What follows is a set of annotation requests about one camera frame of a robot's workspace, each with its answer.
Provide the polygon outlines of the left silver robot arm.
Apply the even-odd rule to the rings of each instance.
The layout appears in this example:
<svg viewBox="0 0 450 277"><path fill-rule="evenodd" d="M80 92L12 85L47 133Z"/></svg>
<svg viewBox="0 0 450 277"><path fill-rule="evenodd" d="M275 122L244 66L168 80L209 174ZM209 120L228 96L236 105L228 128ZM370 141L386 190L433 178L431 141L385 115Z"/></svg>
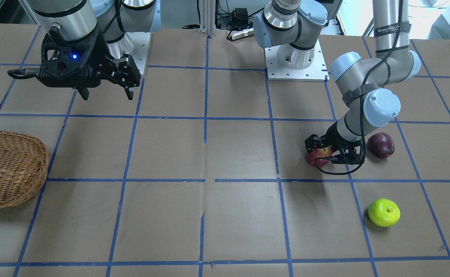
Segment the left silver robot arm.
<svg viewBox="0 0 450 277"><path fill-rule="evenodd" d="M331 64L331 75L348 112L322 136L305 140L308 153L318 149L338 152L334 164L360 165L365 159L365 136L385 126L401 109L399 98L384 86L414 77L421 59L409 49L406 0L374 0L375 56L363 59L347 52ZM253 18L257 44L263 49L279 46L277 57L288 68L300 70L311 62L327 9L316 0L271 0Z"/></svg>

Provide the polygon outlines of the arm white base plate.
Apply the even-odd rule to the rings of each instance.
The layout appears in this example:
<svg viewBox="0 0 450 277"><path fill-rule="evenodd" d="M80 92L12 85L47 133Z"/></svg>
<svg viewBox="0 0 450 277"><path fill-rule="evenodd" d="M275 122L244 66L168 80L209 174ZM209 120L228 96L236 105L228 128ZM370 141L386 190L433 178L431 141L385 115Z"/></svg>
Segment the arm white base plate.
<svg viewBox="0 0 450 277"><path fill-rule="evenodd" d="M147 59L152 33L125 33L117 42L109 43L108 47L114 58L121 58L129 54L140 72L141 77L146 74Z"/></svg>
<svg viewBox="0 0 450 277"><path fill-rule="evenodd" d="M329 73L319 40L314 48L299 50L291 45L264 49L268 79L272 81L328 81Z"/></svg>

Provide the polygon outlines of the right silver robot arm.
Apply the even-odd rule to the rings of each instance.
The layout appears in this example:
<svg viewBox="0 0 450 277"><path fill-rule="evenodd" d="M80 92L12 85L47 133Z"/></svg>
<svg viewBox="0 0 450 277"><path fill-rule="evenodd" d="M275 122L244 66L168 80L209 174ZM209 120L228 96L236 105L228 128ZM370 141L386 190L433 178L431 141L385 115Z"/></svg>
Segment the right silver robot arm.
<svg viewBox="0 0 450 277"><path fill-rule="evenodd" d="M21 70L51 88L75 89L88 100L103 80L133 99L141 71L130 33L156 32L159 0L29 0L46 35L39 68Z"/></svg>

